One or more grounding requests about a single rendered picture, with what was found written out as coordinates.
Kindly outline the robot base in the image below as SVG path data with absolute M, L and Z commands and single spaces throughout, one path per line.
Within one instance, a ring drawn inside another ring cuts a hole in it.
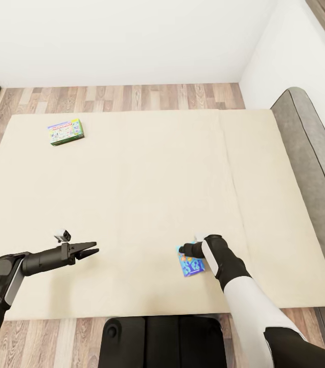
M 107 316 L 98 368 L 227 368 L 219 314 Z

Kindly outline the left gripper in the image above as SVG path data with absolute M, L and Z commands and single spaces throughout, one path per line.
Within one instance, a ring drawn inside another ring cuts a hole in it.
M 50 271 L 66 265 L 74 265 L 75 259 L 81 260 L 99 252 L 99 249 L 89 249 L 96 246 L 96 242 L 61 244 L 61 247 L 44 250 L 40 253 L 39 264 L 41 272 Z

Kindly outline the board game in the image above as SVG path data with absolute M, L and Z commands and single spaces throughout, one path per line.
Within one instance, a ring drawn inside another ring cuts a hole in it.
M 50 144 L 57 145 L 84 136 L 80 119 L 73 119 L 48 127 Z
M 205 271 L 205 266 L 202 259 L 197 259 L 195 257 L 186 257 L 183 253 L 178 252 L 181 246 L 183 246 L 183 244 L 179 246 L 177 245 L 176 250 L 180 263 L 182 265 L 184 277 L 188 277 L 197 274 L 199 272 Z

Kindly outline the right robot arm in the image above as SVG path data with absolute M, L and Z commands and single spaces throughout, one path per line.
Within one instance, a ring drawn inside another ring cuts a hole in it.
M 228 303 L 250 368 L 325 368 L 325 349 L 307 342 L 271 301 L 221 235 L 196 232 L 179 248 L 186 257 L 206 258 Z

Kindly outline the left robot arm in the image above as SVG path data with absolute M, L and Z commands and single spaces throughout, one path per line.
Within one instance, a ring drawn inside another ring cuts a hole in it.
M 53 236 L 57 238 L 55 243 L 57 248 L 35 254 L 25 251 L 0 257 L 0 328 L 24 277 L 66 265 L 71 266 L 75 264 L 75 259 L 81 260 L 99 252 L 98 248 L 86 250 L 96 246 L 96 242 L 69 244 L 72 236 L 64 228 L 57 228 Z

